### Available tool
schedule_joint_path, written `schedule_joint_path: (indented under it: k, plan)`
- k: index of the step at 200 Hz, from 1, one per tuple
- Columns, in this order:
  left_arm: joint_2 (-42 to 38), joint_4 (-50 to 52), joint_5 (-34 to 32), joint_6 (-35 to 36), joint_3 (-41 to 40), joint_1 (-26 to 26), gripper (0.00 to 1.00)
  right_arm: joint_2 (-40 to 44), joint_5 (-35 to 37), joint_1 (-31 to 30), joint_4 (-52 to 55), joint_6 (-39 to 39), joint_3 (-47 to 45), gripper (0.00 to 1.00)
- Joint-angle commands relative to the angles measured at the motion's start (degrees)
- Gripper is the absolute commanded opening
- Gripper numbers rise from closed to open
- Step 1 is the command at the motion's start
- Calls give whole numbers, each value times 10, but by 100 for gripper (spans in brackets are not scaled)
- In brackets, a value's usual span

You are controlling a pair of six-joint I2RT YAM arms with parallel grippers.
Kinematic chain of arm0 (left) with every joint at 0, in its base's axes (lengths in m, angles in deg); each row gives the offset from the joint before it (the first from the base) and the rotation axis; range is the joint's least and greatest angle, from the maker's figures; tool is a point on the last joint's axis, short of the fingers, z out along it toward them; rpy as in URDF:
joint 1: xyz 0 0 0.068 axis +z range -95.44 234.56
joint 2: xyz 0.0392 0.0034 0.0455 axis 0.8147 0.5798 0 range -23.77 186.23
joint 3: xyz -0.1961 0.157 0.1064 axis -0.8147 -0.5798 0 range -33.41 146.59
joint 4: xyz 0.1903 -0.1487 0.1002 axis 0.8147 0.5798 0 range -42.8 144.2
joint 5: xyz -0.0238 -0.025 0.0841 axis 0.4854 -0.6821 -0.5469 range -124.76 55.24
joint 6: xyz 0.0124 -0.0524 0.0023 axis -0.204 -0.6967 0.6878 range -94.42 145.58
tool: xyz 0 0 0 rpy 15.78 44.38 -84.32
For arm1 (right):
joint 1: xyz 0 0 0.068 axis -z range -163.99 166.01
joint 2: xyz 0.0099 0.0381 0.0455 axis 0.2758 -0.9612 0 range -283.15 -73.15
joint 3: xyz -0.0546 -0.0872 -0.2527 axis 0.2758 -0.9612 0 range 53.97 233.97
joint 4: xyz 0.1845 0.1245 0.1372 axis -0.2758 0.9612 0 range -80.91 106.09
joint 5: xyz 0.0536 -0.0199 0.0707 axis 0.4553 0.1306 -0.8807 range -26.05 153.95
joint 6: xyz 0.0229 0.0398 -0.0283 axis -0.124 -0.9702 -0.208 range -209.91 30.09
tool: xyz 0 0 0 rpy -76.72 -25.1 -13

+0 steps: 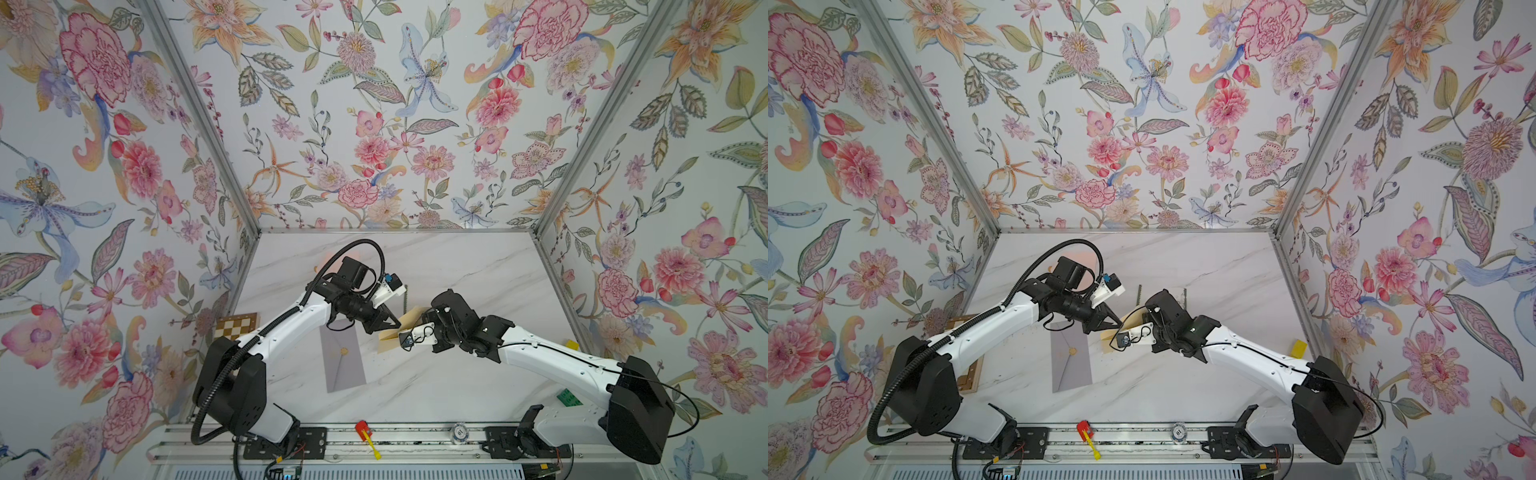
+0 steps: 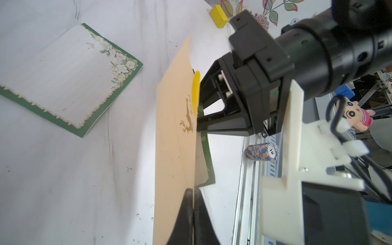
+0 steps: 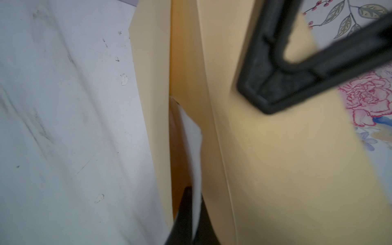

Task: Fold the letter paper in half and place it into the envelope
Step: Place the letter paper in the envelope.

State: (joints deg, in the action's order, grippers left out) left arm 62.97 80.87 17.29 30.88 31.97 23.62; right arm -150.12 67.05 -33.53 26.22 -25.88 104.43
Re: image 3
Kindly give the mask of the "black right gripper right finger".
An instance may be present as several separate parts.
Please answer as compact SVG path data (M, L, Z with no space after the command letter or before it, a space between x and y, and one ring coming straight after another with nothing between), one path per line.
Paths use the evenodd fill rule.
M201 203L199 224L193 239L193 245L220 245L220 242L212 227L203 198Z

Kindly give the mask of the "grey lavender envelope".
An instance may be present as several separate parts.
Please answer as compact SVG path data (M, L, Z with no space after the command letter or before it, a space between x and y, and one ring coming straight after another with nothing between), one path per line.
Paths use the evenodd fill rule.
M131 6L137 7L139 0L119 0L121 2L124 2L126 4L129 4Z

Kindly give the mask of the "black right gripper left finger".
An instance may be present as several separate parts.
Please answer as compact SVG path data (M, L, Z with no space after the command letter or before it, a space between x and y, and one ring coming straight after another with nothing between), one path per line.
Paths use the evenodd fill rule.
M179 210L165 245L191 245L193 243L193 192L186 187Z

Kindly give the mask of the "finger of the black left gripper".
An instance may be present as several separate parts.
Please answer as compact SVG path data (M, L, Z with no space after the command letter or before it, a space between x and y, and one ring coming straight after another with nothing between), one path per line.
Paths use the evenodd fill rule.
M284 57L300 1L265 1L249 41L237 89L265 114L299 104L392 59L392 14L374 5L359 13L365 27L340 26L344 34L330 46L298 62Z

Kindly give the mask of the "yellow envelope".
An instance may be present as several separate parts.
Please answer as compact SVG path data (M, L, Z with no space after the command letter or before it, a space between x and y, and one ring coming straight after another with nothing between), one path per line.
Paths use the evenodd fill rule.
M353 126L388 125L392 89L372 70L265 114L237 89L265 1L140 1L129 27L165 217L173 226L169 99L202 132L202 198L221 245L389 245L392 209ZM321 26L361 28L348 1ZM298 12L284 57L317 48Z

